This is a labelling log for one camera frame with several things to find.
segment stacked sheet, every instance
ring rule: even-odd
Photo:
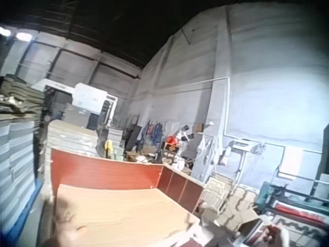
[[[48,192],[51,191],[51,149],[56,148],[87,156],[98,156],[96,152],[97,140],[96,131],[81,128],[71,123],[54,120],[48,125],[45,154],[45,184],[48,186]]]
[[[63,121],[70,124],[87,128],[91,112],[71,104],[66,104]]]
[[[12,229],[35,190],[33,126],[29,116],[0,115],[1,234]]]
[[[16,111],[35,114],[35,129],[40,125],[40,118],[44,104],[44,93],[29,87],[25,81],[13,75],[6,75],[0,89],[0,94],[13,97],[11,103],[16,106]]]

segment warehouse wall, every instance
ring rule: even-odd
[[[173,44],[162,48],[169,55],[158,62],[164,66],[157,72],[147,118],[190,124],[220,122],[227,81],[198,82],[229,76],[224,146],[233,136],[309,149],[311,152],[304,152],[299,175],[315,178],[323,130],[329,121],[328,39],[319,16],[311,8],[275,3],[233,5],[200,13],[183,27],[190,45],[179,30],[173,35]],[[143,70],[135,99],[141,97],[140,87],[146,89],[154,83],[143,77],[146,72],[149,76],[154,70],[149,65]],[[218,95],[218,101],[208,112],[211,95]],[[131,109],[134,114],[145,114],[134,105]],[[248,157],[242,183],[260,188],[264,180],[270,181],[283,151],[283,147],[267,145],[262,156]],[[240,155],[233,154],[228,166],[217,169],[233,177],[239,161]],[[288,182],[277,179],[279,184]],[[289,186],[307,192],[310,185],[296,179]]]
[[[14,27],[7,27],[13,33]],[[141,70],[115,56],[63,37],[20,30],[33,35],[32,42],[16,40],[5,58],[0,75],[17,74],[33,85],[47,75],[50,80],[74,87],[82,82],[118,97],[114,118],[121,119],[123,106]]]

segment hand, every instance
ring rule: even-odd
[[[76,227],[72,220],[74,215],[66,213],[56,219],[56,237],[60,247],[73,247],[75,241],[87,232],[87,227]]]
[[[280,225],[270,225],[264,240],[272,247],[289,247],[289,231]]]

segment particle board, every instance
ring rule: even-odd
[[[57,214],[69,211],[76,226],[87,227],[77,246],[167,246],[164,241],[199,222],[156,188],[99,190],[61,184],[57,200]]]
[[[175,202],[178,202],[186,182],[187,180],[185,178],[174,172],[171,177],[166,195],[173,199]]]
[[[164,167],[162,169],[161,177],[158,183],[158,189],[161,190],[163,193],[167,192],[172,174],[173,171],[168,169],[167,167]]]
[[[179,204],[187,211],[194,212],[199,202],[202,191],[203,187],[193,183],[192,181],[187,180],[185,189],[179,200]]]
[[[53,149],[51,152],[53,194],[60,183],[92,189],[156,188],[161,165],[144,165],[88,157]]]

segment white machine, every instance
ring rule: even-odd
[[[105,123],[109,125],[113,119],[114,110],[117,106],[118,97],[108,94],[106,91],[92,86],[78,83],[76,87],[66,86],[49,79],[42,79],[32,86],[33,89],[43,92],[45,87],[53,87],[72,95],[72,105],[87,109],[95,114],[100,114],[104,101],[108,101],[110,107],[106,113]]]

